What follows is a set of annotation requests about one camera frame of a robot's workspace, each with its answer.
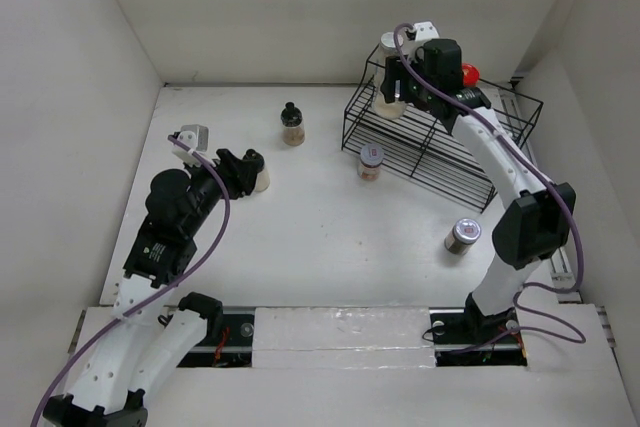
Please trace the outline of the white bottle black cap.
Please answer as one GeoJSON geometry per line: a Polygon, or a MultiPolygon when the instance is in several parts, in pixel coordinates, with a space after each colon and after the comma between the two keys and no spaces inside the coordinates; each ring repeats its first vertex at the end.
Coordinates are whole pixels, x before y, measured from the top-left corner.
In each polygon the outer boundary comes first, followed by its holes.
{"type": "Polygon", "coordinates": [[[270,185],[270,175],[264,156],[254,149],[248,149],[244,159],[250,162],[251,167],[256,172],[254,192],[265,191],[270,185]]]}

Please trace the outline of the clear jar silver lid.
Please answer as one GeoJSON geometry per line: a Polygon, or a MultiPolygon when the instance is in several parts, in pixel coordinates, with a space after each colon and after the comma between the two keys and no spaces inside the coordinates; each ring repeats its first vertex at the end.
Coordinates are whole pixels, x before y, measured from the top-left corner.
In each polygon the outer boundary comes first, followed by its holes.
{"type": "Polygon", "coordinates": [[[384,77],[385,74],[382,70],[379,70],[374,74],[375,96],[373,100],[373,110],[382,118],[388,120],[399,119],[404,115],[408,105],[406,102],[402,101],[394,101],[391,103],[387,103],[385,101],[384,95],[381,92],[384,77]]]}

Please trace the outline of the blue-label jar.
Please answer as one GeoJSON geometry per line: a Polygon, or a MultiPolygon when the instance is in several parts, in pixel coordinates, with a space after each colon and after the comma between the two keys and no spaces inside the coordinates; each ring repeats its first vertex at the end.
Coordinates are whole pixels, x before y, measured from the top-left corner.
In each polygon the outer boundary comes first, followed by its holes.
{"type": "Polygon", "coordinates": [[[385,32],[382,34],[379,41],[379,47],[386,57],[395,56],[397,54],[397,49],[394,40],[394,33],[385,32]]]}

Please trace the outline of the red-lid sauce jar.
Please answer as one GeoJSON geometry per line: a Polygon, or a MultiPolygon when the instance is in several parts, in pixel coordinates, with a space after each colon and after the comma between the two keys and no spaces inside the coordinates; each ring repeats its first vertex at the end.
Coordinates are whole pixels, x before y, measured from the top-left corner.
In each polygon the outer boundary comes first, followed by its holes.
{"type": "Polygon", "coordinates": [[[480,80],[479,70],[469,63],[462,63],[461,69],[463,73],[463,86],[465,88],[475,87],[480,80]]]}

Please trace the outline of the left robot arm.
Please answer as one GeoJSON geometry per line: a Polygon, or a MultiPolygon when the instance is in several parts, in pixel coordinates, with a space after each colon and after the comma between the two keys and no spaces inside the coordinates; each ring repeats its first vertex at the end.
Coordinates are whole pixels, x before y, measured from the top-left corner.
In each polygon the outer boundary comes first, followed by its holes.
{"type": "Polygon", "coordinates": [[[144,426],[147,403],[199,342],[222,334],[221,301],[191,292],[163,331],[158,318],[173,290],[201,265],[195,236],[218,202],[251,195],[265,178],[264,157],[219,149],[216,159],[176,146],[181,169],[154,176],[146,215],[123,267],[111,320],[79,347],[52,381],[31,423],[144,426]]]}

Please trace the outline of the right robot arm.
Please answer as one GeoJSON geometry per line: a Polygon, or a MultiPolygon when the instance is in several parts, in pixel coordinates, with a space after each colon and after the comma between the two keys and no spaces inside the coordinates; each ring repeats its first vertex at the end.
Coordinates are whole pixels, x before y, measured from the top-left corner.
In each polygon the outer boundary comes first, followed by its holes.
{"type": "Polygon", "coordinates": [[[484,92],[464,81],[461,48],[452,39],[420,40],[410,25],[391,35],[380,89],[385,102],[400,101],[429,113],[474,157],[492,182],[504,213],[491,234],[494,258],[468,295],[460,319],[441,327],[460,336],[462,352],[495,344],[516,331],[506,326],[531,274],[567,240],[580,239],[574,189],[534,167],[502,127],[484,92]]]}

